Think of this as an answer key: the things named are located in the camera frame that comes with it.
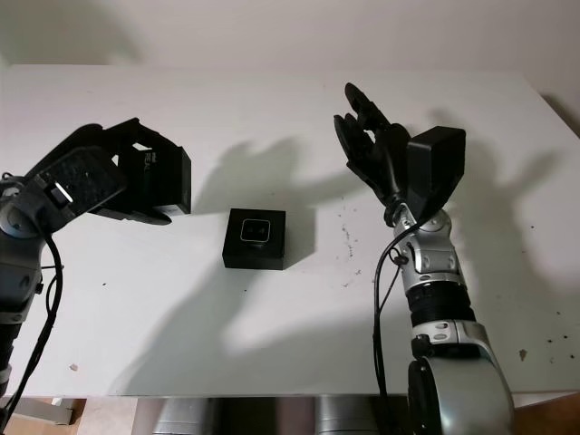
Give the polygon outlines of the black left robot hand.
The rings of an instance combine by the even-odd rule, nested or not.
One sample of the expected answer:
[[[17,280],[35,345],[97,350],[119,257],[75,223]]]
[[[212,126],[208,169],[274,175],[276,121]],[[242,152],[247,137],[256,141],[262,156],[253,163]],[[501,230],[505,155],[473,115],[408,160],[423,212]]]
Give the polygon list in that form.
[[[68,221],[84,213],[165,226],[191,212],[187,152],[133,118],[108,129],[81,126],[25,175]]]

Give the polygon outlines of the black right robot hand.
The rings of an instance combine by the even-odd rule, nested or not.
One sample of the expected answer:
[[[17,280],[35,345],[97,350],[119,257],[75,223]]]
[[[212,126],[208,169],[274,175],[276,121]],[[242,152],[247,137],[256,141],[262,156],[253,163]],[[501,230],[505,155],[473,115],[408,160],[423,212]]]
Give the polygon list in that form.
[[[335,115],[333,125],[347,167],[392,208],[404,199],[404,153],[410,135],[399,123],[389,122],[353,83],[345,84],[344,94],[353,111]]]

